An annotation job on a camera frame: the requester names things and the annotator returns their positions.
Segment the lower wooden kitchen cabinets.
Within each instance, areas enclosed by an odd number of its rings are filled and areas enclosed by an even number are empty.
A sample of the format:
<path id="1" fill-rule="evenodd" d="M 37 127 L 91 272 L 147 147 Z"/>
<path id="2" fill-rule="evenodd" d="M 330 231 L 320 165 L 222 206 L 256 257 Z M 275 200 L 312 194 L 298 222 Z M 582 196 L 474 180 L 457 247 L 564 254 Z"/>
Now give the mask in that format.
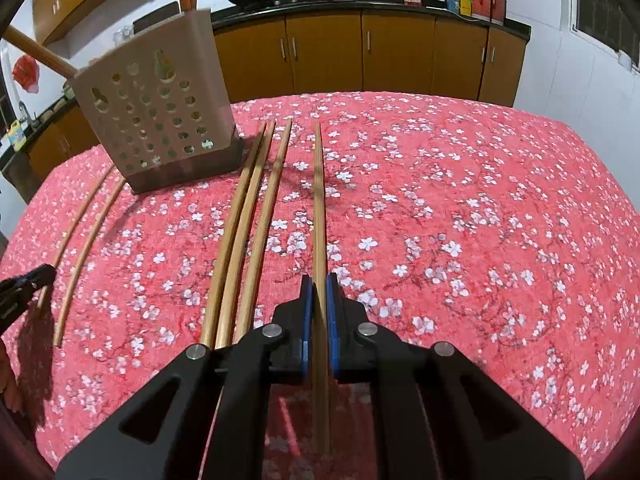
<path id="1" fill-rule="evenodd" d="M 528 41 L 510 22 L 464 20 L 442 9 L 404 6 L 279 10 L 212 27 L 231 107 L 268 96 L 359 90 L 436 93 L 509 106 Z M 76 100 L 72 79 L 64 78 L 72 100 L 30 141 L 30 162 L 40 177 L 63 160 L 102 146 Z"/>

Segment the yellow detergent bottle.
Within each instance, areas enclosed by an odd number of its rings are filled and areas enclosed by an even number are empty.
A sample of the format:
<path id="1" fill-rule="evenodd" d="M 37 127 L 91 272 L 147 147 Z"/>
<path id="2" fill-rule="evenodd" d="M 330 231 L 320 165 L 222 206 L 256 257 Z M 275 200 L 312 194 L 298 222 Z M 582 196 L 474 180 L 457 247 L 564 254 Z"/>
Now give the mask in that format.
<path id="1" fill-rule="evenodd" d="M 22 147 L 26 143 L 26 136 L 19 120 L 14 120 L 9 126 L 8 138 L 14 151 L 21 151 Z"/>

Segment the red floral tablecloth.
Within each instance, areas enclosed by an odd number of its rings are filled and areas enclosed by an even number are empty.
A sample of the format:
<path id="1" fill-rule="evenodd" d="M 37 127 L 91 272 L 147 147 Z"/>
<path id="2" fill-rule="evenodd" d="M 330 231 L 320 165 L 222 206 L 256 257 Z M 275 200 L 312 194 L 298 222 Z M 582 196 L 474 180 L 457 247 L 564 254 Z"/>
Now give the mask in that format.
<path id="1" fill-rule="evenodd" d="M 370 318 L 420 346 L 448 340 L 593 474 L 639 406 L 639 215 L 567 125 L 399 93 L 236 104 L 239 130 L 285 129 L 254 321 L 312 269 L 314 125 L 326 170 L 328 268 Z M 93 182 L 92 148 L 50 173 L 1 261 L 54 260 Z M 148 195 L 114 168 L 78 224 L 50 308 L 4 336 L 37 450 L 56 465 L 189 344 L 238 178 Z"/>

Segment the red plastic bag hanging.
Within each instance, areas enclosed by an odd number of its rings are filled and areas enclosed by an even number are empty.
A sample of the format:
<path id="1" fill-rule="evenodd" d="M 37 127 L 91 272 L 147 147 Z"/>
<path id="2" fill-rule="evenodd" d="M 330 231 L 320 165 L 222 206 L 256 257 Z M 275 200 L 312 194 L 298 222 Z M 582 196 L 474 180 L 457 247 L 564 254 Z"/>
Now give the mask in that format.
<path id="1" fill-rule="evenodd" d="M 27 93 L 39 92 L 39 65 L 28 54 L 21 55 L 13 64 L 12 77 Z"/>

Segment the beige perforated utensil holder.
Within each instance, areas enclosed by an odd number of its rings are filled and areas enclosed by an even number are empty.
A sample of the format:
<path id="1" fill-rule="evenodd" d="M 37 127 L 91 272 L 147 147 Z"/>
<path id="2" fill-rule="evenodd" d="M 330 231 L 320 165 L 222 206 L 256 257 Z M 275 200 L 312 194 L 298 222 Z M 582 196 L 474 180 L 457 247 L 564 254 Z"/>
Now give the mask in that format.
<path id="1" fill-rule="evenodd" d="M 206 10 L 145 29 L 80 70 L 70 85 L 136 194 L 241 166 L 243 142 Z"/>

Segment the dark cutting board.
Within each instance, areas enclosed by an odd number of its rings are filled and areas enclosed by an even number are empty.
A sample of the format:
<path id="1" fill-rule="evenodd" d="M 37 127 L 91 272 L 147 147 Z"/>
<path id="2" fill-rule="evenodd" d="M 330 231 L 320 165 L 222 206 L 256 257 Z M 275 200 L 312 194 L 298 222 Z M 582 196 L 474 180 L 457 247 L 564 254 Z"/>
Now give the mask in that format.
<path id="1" fill-rule="evenodd" d="M 177 1 L 173 1 L 171 3 L 167 3 L 164 6 L 161 6 L 158 9 L 155 9 L 151 13 L 145 14 L 142 18 L 138 18 L 132 23 L 132 27 L 134 28 L 134 34 L 140 34 L 145 29 L 156 25 L 163 20 L 167 20 L 168 18 L 172 18 L 180 13 L 180 8 Z"/>

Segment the window with grille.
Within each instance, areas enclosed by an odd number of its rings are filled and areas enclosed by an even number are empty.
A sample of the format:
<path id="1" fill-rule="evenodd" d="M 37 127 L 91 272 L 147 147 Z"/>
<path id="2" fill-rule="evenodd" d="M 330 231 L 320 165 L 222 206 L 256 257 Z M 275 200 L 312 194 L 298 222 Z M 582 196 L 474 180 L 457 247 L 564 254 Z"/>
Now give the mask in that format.
<path id="1" fill-rule="evenodd" d="M 576 0 L 576 27 L 639 66 L 639 12 L 630 0 Z"/>

